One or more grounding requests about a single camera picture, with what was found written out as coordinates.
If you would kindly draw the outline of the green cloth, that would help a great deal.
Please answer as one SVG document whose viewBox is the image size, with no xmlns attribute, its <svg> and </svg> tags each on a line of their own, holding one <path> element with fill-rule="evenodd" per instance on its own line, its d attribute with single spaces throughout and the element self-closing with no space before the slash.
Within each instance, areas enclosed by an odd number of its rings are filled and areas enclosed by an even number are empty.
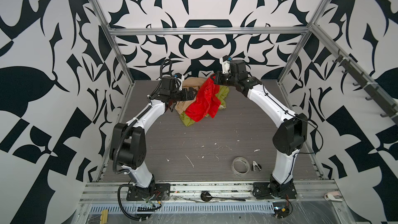
<svg viewBox="0 0 398 224">
<path fill-rule="evenodd" d="M 220 86 L 219 92 L 216 94 L 217 99 L 221 102 L 219 106 L 219 110 L 224 110 L 227 108 L 227 104 L 225 99 L 227 98 L 228 94 L 230 92 L 230 89 L 226 86 Z M 183 102 L 177 102 L 175 110 L 177 111 L 180 120 L 182 123 L 186 126 L 189 127 L 193 124 L 195 124 L 195 121 L 192 120 L 188 115 L 186 115 L 185 110 L 193 103 L 195 100 L 191 101 L 183 101 Z"/>
</svg>

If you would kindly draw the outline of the red cloth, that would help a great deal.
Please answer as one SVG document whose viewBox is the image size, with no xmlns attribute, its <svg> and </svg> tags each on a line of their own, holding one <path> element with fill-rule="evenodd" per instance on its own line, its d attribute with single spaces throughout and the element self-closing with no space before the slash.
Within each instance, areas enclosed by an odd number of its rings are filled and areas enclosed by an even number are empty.
<svg viewBox="0 0 398 224">
<path fill-rule="evenodd" d="M 200 87 L 196 100 L 185 110 L 185 114 L 195 122 L 201 121 L 207 115 L 214 118 L 221 105 L 216 96 L 219 91 L 220 85 L 209 77 Z"/>
</svg>

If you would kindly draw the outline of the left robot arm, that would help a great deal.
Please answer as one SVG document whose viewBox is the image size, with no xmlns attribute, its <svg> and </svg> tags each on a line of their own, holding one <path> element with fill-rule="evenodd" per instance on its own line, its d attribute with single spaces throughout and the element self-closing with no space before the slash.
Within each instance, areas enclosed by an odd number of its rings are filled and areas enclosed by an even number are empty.
<svg viewBox="0 0 398 224">
<path fill-rule="evenodd" d="M 154 92 L 147 95 L 148 104 L 143 110 L 127 123 L 117 123 L 113 129 L 109 150 L 112 171 L 128 175 L 140 190 L 153 192 L 155 184 L 154 175 L 145 164 L 146 132 L 175 103 L 193 100 L 197 94 L 193 88 L 184 88 L 183 82 L 181 74 L 163 77 Z"/>
</svg>

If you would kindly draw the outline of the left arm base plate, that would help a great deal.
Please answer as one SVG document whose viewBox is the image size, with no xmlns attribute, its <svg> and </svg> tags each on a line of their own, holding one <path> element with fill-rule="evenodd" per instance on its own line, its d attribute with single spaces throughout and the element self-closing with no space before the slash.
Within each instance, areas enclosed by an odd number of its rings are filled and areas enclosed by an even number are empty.
<svg viewBox="0 0 398 224">
<path fill-rule="evenodd" d="M 130 186 L 127 192 L 127 201 L 143 201 L 149 198 L 150 200 L 160 201 L 170 195 L 170 184 L 150 184 L 148 188 L 139 186 Z"/>
</svg>

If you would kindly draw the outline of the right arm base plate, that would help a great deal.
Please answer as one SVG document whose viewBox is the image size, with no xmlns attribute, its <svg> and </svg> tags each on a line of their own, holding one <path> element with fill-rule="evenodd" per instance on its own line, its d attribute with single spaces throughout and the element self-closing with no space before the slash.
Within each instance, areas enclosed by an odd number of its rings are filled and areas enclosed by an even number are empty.
<svg viewBox="0 0 398 224">
<path fill-rule="evenodd" d="M 288 182 L 280 185 L 271 183 L 253 183 L 252 195 L 258 199 L 296 199 L 297 191 L 294 183 Z"/>
</svg>

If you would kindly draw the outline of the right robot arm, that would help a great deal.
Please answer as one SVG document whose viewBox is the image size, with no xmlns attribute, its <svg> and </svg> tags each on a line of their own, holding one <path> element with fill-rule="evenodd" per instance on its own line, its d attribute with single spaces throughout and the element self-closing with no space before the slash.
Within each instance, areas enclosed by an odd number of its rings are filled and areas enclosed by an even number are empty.
<svg viewBox="0 0 398 224">
<path fill-rule="evenodd" d="M 276 195 L 293 183 L 296 157 L 307 139 L 308 119 L 305 115 L 298 115 L 288 109 L 265 88 L 261 80 L 250 76 L 245 61 L 225 56 L 220 59 L 220 64 L 222 70 L 211 77 L 214 83 L 235 87 L 256 103 L 277 127 L 273 136 L 277 156 L 269 186 L 270 192 Z"/>
</svg>

